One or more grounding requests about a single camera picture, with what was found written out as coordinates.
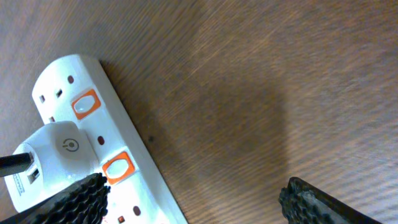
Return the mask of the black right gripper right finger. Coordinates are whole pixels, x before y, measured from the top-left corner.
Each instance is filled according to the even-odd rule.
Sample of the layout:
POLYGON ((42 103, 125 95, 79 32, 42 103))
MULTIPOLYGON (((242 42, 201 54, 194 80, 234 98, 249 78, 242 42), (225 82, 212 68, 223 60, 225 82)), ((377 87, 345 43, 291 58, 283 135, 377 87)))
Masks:
POLYGON ((299 177, 291 177, 278 199, 284 218, 293 224, 381 224, 299 177))

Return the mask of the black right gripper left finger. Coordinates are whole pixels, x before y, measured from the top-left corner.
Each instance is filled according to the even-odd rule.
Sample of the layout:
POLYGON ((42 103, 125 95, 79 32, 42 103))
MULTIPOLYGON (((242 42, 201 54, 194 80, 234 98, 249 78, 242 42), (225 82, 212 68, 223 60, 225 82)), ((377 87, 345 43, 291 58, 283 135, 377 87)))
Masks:
POLYGON ((74 182, 32 208, 11 216, 1 224, 92 224, 101 223, 108 214, 107 178, 94 173, 74 182))

